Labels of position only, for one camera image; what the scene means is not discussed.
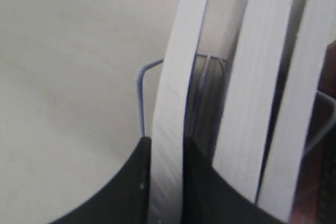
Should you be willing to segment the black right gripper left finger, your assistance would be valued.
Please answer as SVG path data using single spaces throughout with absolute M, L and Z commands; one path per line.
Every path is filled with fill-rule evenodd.
M 142 137 L 116 175 L 82 205 L 53 223 L 146 223 L 151 139 Z

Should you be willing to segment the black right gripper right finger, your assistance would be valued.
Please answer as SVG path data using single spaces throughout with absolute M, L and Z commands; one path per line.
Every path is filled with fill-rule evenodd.
M 181 223 L 282 223 L 234 190 L 192 138 L 184 139 Z

